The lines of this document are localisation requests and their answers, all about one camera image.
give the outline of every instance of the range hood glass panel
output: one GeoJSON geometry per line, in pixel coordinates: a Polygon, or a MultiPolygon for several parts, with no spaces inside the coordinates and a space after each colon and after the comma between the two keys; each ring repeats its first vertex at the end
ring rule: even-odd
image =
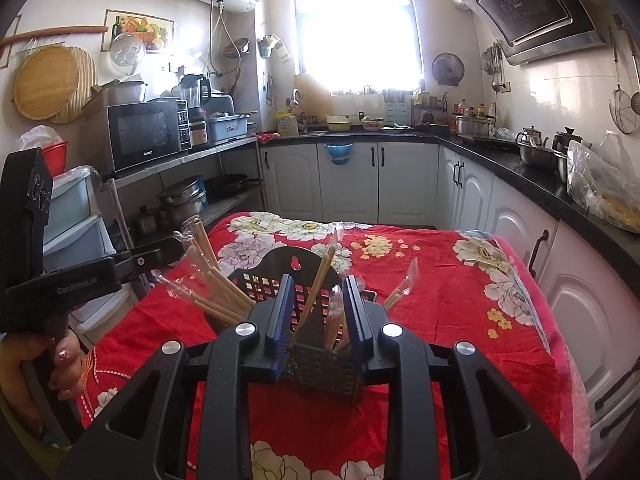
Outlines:
{"type": "Polygon", "coordinates": [[[560,0],[478,0],[510,45],[543,28],[567,20],[560,0]]]}

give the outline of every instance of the metal bolt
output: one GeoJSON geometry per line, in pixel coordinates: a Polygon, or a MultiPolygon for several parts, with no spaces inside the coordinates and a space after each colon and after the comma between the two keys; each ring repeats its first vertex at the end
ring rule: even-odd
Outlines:
{"type": "Polygon", "coordinates": [[[396,325],[395,323],[387,323],[382,327],[382,333],[384,335],[388,335],[389,337],[398,337],[402,335],[402,327],[400,325],[396,325]]]}
{"type": "Polygon", "coordinates": [[[177,341],[167,341],[162,345],[162,353],[166,355],[172,355],[180,351],[182,345],[177,341]]]}
{"type": "Polygon", "coordinates": [[[476,347],[473,346],[473,344],[470,343],[469,341],[460,341],[456,345],[456,350],[462,355],[471,355],[473,352],[476,351],[476,347]]]}
{"type": "Polygon", "coordinates": [[[255,332],[255,326],[251,323],[240,323],[236,326],[236,333],[241,336],[248,336],[255,332]]]}

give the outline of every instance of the red plastic basket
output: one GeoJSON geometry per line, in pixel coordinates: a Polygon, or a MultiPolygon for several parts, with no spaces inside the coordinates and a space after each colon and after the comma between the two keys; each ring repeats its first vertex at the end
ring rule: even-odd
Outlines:
{"type": "Polygon", "coordinates": [[[69,144],[68,140],[62,142],[56,142],[50,144],[42,149],[42,155],[44,156],[44,162],[49,168],[51,176],[59,176],[65,173],[66,166],[66,147],[69,144]]]}

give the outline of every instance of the red floral tablecloth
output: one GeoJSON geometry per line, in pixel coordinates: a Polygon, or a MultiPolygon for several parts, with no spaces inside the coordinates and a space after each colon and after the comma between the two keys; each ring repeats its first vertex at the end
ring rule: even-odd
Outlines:
{"type": "MultiPolygon", "coordinates": [[[[344,223],[334,267],[363,277],[381,303],[417,258],[420,279],[389,317],[423,340],[451,346],[473,342],[511,381],[584,468],[588,412],[584,387],[550,309],[511,248],[479,232],[406,230],[344,223]]],[[[255,267],[271,249],[295,245],[323,254],[330,224],[292,221],[271,213],[229,216],[210,233],[226,274],[255,267]]],[[[185,273],[179,266],[171,273],[185,273]]],[[[165,341],[186,346],[214,333],[200,310],[172,298],[164,286],[139,302],[90,355],[88,381],[79,399],[88,425],[165,341]]],[[[202,392],[191,439],[197,442],[202,392]]],[[[250,434],[257,480],[377,480],[383,477],[386,388],[364,390],[360,402],[303,391],[290,383],[252,384],[250,434]]],[[[440,435],[441,478],[450,478],[442,402],[434,394],[440,435]]],[[[192,446],[190,462],[197,464],[192,446]]]]}

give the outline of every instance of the black plastic basket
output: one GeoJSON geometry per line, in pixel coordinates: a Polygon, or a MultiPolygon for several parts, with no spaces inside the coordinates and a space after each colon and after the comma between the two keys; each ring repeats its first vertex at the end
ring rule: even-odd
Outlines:
{"type": "MultiPolygon", "coordinates": [[[[229,279],[252,300],[265,301],[276,297],[283,274],[291,276],[296,284],[291,316],[291,329],[295,330],[321,261],[320,256],[304,248],[278,247],[265,254],[258,266],[236,269],[229,279]]],[[[355,402],[362,384],[354,370],[351,353],[337,354],[323,348],[329,292],[341,283],[338,273],[329,268],[315,307],[289,349],[284,378],[312,390],[348,396],[355,402]]],[[[370,290],[363,290],[361,295],[364,300],[376,299],[376,293],[370,290]]],[[[338,341],[341,338],[342,331],[338,333],[338,341]]]]}

